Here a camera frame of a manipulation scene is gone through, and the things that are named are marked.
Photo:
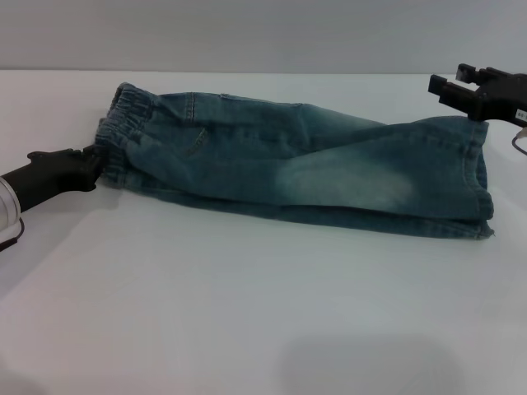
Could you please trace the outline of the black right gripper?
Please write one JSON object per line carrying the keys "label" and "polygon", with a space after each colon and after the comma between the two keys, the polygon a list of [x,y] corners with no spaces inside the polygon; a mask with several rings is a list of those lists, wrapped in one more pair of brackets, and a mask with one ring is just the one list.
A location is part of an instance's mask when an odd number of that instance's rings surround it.
{"label": "black right gripper", "polygon": [[501,120],[519,127],[526,126],[524,73],[512,74],[492,67],[476,68],[461,63],[455,80],[480,83],[478,95],[438,75],[430,76],[428,92],[437,95],[441,104],[466,114],[470,119],[480,116],[481,120]]}

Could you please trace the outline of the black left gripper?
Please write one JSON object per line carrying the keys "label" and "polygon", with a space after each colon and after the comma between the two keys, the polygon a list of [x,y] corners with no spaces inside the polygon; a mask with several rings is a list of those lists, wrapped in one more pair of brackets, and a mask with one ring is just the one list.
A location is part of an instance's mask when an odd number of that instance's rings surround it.
{"label": "black left gripper", "polygon": [[61,193],[89,192],[104,169],[104,148],[95,144],[81,150],[34,151],[30,163],[2,176],[14,191],[22,212]]}

